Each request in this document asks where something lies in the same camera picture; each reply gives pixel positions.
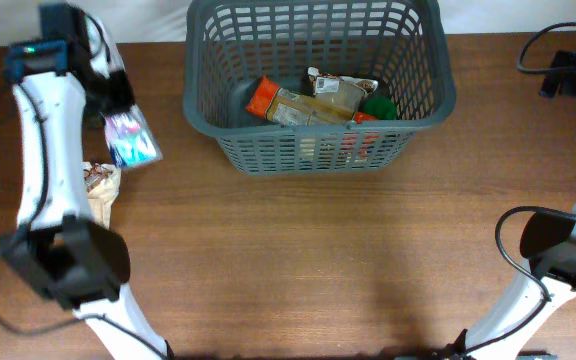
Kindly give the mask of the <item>Kleenex tissue multipack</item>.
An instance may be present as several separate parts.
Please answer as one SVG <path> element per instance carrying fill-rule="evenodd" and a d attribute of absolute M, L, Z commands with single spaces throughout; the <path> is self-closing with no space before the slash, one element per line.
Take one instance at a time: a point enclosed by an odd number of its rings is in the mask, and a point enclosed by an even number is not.
<path fill-rule="evenodd" d="M 104 116 L 104 135 L 113 164 L 134 169 L 162 159 L 163 154 L 137 105 Z"/>

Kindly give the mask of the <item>small brown paper snack bag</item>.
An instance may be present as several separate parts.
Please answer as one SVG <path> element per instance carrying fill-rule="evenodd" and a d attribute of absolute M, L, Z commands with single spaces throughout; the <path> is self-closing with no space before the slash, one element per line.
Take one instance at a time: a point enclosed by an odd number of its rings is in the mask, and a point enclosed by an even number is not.
<path fill-rule="evenodd" d="M 83 162 L 82 166 L 94 220 L 109 228 L 112 205 L 119 195 L 121 170 L 111 164 Z"/>

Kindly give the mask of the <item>green lidded jar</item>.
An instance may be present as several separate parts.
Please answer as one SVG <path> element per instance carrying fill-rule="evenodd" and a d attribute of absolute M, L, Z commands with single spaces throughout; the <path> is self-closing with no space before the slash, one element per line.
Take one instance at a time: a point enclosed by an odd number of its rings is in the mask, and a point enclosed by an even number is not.
<path fill-rule="evenodd" d="M 360 111 L 375 117 L 378 120 L 397 120 L 397 106 L 390 98 L 375 95 L 367 98 L 360 106 Z"/>

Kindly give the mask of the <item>beige brown coffee pouch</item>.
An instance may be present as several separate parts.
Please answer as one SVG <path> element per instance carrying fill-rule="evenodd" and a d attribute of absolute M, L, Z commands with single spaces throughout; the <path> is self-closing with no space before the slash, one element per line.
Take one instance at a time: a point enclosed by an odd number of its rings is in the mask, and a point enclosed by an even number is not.
<path fill-rule="evenodd" d="M 379 86 L 377 80 L 332 75 L 316 67 L 309 67 L 306 74 L 315 99 L 352 112 Z"/>

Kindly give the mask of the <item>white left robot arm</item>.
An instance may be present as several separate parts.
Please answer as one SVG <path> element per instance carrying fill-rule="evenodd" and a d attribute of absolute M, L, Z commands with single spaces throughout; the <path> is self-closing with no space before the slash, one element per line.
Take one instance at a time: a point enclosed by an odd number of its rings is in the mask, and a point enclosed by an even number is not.
<path fill-rule="evenodd" d="M 5 59 L 22 135 L 23 189 L 5 261 L 41 298 L 85 323 L 116 359 L 170 359 L 130 289 L 124 239 L 94 217 L 84 180 L 84 118 L 121 119 L 117 139 L 149 130 L 103 23 L 68 2 L 42 4 L 38 38 Z"/>

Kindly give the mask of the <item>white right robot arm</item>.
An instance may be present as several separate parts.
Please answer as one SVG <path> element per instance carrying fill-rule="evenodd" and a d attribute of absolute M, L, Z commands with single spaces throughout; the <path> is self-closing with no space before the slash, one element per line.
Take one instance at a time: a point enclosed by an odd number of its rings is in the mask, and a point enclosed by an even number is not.
<path fill-rule="evenodd" d="M 517 262 L 503 245 L 502 228 L 519 213 L 531 217 Z M 576 297 L 576 204 L 571 213 L 540 206 L 512 208 L 500 216 L 494 237 L 517 276 L 493 308 L 446 347 L 442 359 L 518 359 L 549 317 Z"/>

